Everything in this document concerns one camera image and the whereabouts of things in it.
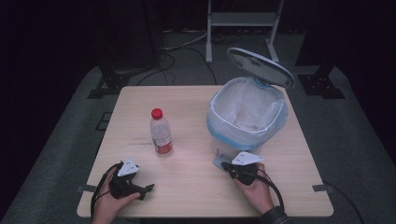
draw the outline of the gray carpet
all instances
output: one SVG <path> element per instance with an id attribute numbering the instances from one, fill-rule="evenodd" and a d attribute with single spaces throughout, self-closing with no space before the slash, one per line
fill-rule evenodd
<path id="1" fill-rule="evenodd" d="M 170 34 L 166 37 L 168 46 L 191 39 L 191 35 Z M 280 63 L 294 75 L 314 73 L 317 69 L 315 66 L 293 66 L 303 39 L 303 35 L 276 37 L 275 47 Z M 243 35 L 240 41 L 231 45 L 215 45 L 210 67 L 218 84 L 224 84 L 233 77 L 245 76 L 227 59 L 225 52 L 229 47 L 239 47 L 269 57 L 262 35 Z M 189 48 L 198 49 L 205 55 L 205 44 Z M 166 72 L 149 76 L 141 85 L 215 84 L 202 56 L 196 51 L 180 49 L 169 54 L 175 58 L 175 64 Z M 162 56 L 161 68 L 172 61 L 171 57 Z M 132 77 L 130 85 L 136 85 L 156 71 L 159 69 Z M 100 78 L 100 70 L 95 67 L 82 80 L 2 223 L 90 223 L 87 218 L 77 215 L 81 196 L 77 187 L 86 183 L 104 135 L 103 131 L 95 130 L 96 125 L 103 113 L 111 112 L 117 102 L 117 95 L 87 99 Z M 365 223 L 396 223 L 395 166 L 362 112 L 346 76 L 334 67 L 331 79 L 346 99 L 323 100 L 320 96 L 307 96 L 297 78 L 295 89 L 288 90 L 318 171 L 323 180 L 334 184 L 356 205 Z M 334 191 L 329 195 L 334 207 L 331 217 L 298 217 L 294 218 L 295 223 L 360 223 L 352 205 L 341 193 Z M 167 221 L 231 223 L 226 219 Z M 236 221 L 248 223 L 244 219 Z M 137 218 L 118 218 L 115 221 L 164 222 Z"/>

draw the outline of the black controller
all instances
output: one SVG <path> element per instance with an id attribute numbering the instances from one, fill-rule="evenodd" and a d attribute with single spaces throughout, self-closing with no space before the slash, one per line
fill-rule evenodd
<path id="1" fill-rule="evenodd" d="M 242 184 L 249 186 L 256 179 L 258 167 L 256 163 L 249 165 L 233 165 L 226 161 L 221 163 L 223 169 L 228 172 L 232 179 L 236 178 Z"/>
<path id="2" fill-rule="evenodd" d="M 139 192 L 140 197 L 139 200 L 143 201 L 146 197 L 146 193 L 152 191 L 154 188 L 154 185 L 148 185 L 145 188 L 139 187 L 137 185 L 134 185 L 132 183 L 132 179 L 136 175 L 130 174 L 130 175 L 125 175 L 125 176 L 118 176 L 120 167 L 118 167 L 118 170 L 114 175 L 111 177 L 109 186 L 110 186 L 110 193 L 113 195 L 114 198 L 120 199 L 124 198 L 130 194 Z"/>

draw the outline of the controller strap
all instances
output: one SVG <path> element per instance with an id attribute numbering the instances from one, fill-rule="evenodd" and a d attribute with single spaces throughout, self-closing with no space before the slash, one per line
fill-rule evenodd
<path id="1" fill-rule="evenodd" d="M 113 169 L 114 167 L 117 167 L 120 169 L 120 167 L 123 165 L 123 162 L 117 163 L 112 165 L 110 168 L 108 168 L 108 170 L 103 174 L 102 179 L 100 179 L 98 187 L 96 187 L 95 192 L 92 195 L 91 198 L 91 219 L 93 219 L 93 213 L 95 211 L 95 205 L 96 205 L 96 197 L 98 196 L 98 193 L 100 191 L 100 189 L 102 188 L 103 184 L 105 183 L 105 180 L 107 178 L 108 173 L 111 171 L 111 169 Z"/>
<path id="2" fill-rule="evenodd" d="M 266 185 L 268 185 L 269 187 L 271 187 L 274 192 L 276 193 L 277 198 L 279 199 L 279 205 L 282 208 L 283 211 L 285 211 L 285 205 L 283 204 L 283 199 L 282 199 L 282 195 L 280 194 L 279 189 L 276 187 L 276 185 L 274 184 L 274 182 L 268 180 L 267 178 L 261 176 L 261 175 L 254 175 L 251 173 L 247 173 L 247 172 L 241 172 L 240 174 L 243 175 L 249 175 L 252 177 L 255 177 L 257 179 L 260 179 L 260 181 L 264 182 Z"/>

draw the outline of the dark background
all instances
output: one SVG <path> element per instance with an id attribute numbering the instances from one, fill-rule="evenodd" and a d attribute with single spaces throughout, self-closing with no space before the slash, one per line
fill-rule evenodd
<path id="1" fill-rule="evenodd" d="M 163 29 L 206 28 L 204 0 L 145 2 L 152 3 L 155 19 Z M 215 1 L 214 9 L 249 11 L 261 4 Z M 274 7 L 276 1 L 265 4 L 263 7 Z M 335 57 L 335 65 L 348 76 L 393 161 L 395 8 L 394 2 L 384 0 L 288 0 L 279 25 L 280 33 L 307 31 L 297 65 L 319 64 L 329 55 Z M 125 34 L 117 30 L 110 9 L 106 1 L 0 1 L 0 217 L 18 193 L 79 82 L 104 56 L 125 58 L 136 50 L 136 45 L 122 47 L 126 45 L 119 37 Z M 145 26 L 135 28 L 134 37 L 146 36 Z M 111 54 L 111 49 L 118 51 Z M 134 66 L 150 63 L 152 52 L 146 56 L 146 61 L 134 61 Z"/>

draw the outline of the red bottle cap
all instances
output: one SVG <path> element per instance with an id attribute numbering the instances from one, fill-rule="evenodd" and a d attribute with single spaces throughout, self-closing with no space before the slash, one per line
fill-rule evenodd
<path id="1" fill-rule="evenodd" d="M 163 117 L 163 112 L 161 111 L 160 108 L 155 108 L 151 111 L 151 116 L 154 119 L 161 119 Z"/>

